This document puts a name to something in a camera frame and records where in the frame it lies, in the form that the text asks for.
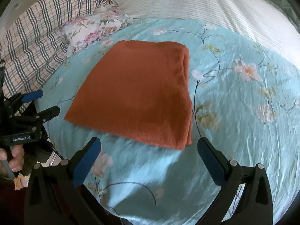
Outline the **left hand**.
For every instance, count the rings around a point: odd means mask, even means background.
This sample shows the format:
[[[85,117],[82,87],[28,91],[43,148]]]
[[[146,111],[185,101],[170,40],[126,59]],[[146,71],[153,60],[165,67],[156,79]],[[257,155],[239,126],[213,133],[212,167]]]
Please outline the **left hand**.
[[[1,150],[1,161],[7,160],[7,153],[4,149],[0,148]],[[13,148],[11,149],[11,155],[13,156],[13,158],[8,162],[8,165],[10,167],[10,169],[13,172],[19,172],[22,170],[23,165],[24,165],[24,149],[22,145],[15,145],[13,146]],[[1,163],[1,175],[4,177],[7,177],[7,172],[3,166],[3,164]]]

